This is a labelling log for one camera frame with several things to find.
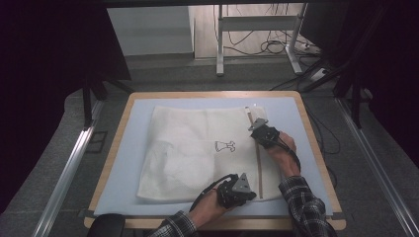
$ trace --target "white desk frame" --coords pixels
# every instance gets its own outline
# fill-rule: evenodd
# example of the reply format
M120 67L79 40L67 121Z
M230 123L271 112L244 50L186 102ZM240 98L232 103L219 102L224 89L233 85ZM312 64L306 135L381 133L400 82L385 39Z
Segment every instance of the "white desk frame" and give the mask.
M302 74L301 67L294 54L296 37L301 27L307 4L304 3L296 16L257 16L257 17L222 17L222 5L218 5L218 47L216 54L216 75L224 75L224 52L222 36L224 32L247 31L293 31L289 44L285 45L287 56L296 75Z

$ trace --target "hand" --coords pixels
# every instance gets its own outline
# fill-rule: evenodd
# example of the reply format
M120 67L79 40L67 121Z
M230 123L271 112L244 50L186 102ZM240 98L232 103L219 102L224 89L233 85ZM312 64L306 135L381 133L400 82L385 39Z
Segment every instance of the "hand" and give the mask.
M219 219L226 212L233 208L226 209L218 204L216 200L216 190L210 190L204 197L198 202L197 206L189 212L189 216L194 222L197 228L208 224L212 221Z
M291 150L296 152L295 142L293 138L288 136L285 132L280 131L280 137L278 142L287 145ZM290 153L286 150L281 148L280 146L274 146L267 149L268 154L272 157L272 159L280 166L281 171L283 172L284 176L300 176L299 168L296 162L293 160L293 157Z

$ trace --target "hand-mounted device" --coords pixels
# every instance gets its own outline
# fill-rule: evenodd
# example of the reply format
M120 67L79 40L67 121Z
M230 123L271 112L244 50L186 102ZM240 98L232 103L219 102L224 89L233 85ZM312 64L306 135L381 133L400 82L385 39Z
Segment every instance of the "hand-mounted device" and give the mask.
M267 126L266 123L268 123L267 119L257 118L255 122L253 122L253 124L249 127L249 131L252 131L250 136L253 137L256 142L262 145L265 149L269 149L276 145L285 149L292 155L293 159L298 165L299 170L301 171L301 165L299 164L299 159L295 152L280 139L280 132L273 126Z
M224 182L222 182L222 184L216 189L216 199L218 203L226 209L233 206L243 205L247 200L251 200L256 197L256 194L250 190L249 182L247 181L245 173L243 173L240 178L236 174L227 175L213 182L210 186L204 189L195 199L189 211L193 210L203 196L221 181Z

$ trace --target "person's left hand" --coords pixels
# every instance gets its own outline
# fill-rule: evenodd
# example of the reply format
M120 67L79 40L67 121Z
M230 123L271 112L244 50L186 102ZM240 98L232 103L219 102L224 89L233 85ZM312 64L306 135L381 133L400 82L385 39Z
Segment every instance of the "person's left hand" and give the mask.
M226 212L234 209L226 209L218 204L216 200L216 190L210 190L198 202L197 206L189 212L189 216L197 228L219 219Z

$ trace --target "wooden table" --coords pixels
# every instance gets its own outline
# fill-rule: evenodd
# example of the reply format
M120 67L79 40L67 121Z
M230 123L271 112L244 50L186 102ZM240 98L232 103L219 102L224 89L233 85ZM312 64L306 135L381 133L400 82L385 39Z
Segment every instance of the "wooden table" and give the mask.
M266 91L221 91L221 92L152 92L152 93L133 93L130 95L126 109L120 121L117 133L108 154L107 161L99 179L96 191L93 194L89 205L89 212L93 212L98 204L99 198L105 187L111 173L112 166L117 157L117 152L129 119L131 108L137 99L180 99L180 98L252 98L252 97L293 97L295 99L298 111L306 131L306 134L314 153L318 169L326 186L326 192L332 205L333 215L327 218L327 221L336 229L341 230L346 227L346 220L343 218L342 208L336 197L332 182L323 161L320 149L318 147L313 129L305 111L304 104L298 92L266 92ZM84 224L90 227L94 218L85 217ZM163 219L152 217L128 217L126 219L126 228L154 229L158 227ZM284 218L237 218L223 217L218 221L204 226L203 230L290 230L292 229L291 220Z

